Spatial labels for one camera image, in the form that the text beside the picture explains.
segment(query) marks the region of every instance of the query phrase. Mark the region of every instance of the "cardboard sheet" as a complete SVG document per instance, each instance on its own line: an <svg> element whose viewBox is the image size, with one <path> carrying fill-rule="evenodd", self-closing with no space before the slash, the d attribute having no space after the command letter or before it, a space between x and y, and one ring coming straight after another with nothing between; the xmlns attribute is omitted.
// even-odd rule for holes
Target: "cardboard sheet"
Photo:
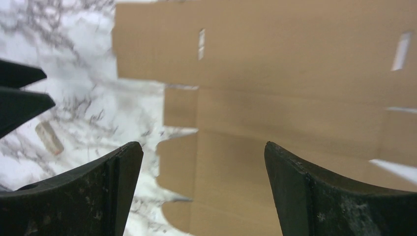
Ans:
<svg viewBox="0 0 417 236"><path fill-rule="evenodd" d="M120 77L167 88L165 125L196 135L159 144L158 183L191 197L166 218L196 236L282 235L263 149L274 141L359 181L417 191L369 164L417 166L417 47L391 71L400 35L417 24L409 0L201 0L119 3Z"/></svg>

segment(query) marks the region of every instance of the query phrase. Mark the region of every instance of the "marble surface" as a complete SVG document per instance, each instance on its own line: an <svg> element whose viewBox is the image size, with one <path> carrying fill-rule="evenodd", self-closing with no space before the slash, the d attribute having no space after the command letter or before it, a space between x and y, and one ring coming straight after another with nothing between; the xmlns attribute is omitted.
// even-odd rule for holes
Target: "marble surface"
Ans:
<svg viewBox="0 0 417 236"><path fill-rule="evenodd" d="M0 187L16 190L138 141L145 156L125 235L189 235L170 226L166 201L187 201L160 188L156 145L195 133L163 126L164 84L117 78L111 48L112 0L3 0L0 58L41 67L47 80L26 90L46 92L56 107L0 140ZM64 151L48 152L35 132L49 122Z"/></svg>

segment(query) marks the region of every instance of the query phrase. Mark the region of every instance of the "cardboard box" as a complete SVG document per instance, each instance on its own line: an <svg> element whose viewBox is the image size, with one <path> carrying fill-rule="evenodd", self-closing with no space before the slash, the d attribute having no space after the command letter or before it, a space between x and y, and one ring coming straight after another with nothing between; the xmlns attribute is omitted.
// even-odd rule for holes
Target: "cardboard box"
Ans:
<svg viewBox="0 0 417 236"><path fill-rule="evenodd" d="M263 149L273 141L341 175L417 186L369 164L417 166L417 47L391 71L412 1L202 0L119 3L113 47L120 77L167 88L165 125L196 135L158 146L158 183L194 199L166 218L197 236L281 235Z"/></svg>

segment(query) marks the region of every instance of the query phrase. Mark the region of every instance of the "small beige object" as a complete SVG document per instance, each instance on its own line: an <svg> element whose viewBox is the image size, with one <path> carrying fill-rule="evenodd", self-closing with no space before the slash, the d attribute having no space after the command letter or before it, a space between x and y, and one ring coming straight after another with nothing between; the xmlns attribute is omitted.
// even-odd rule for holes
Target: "small beige object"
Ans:
<svg viewBox="0 0 417 236"><path fill-rule="evenodd" d="M58 155L64 151L64 146L58 139L54 129L47 121L39 123L35 128L36 133L41 139L45 148L53 155Z"/></svg>

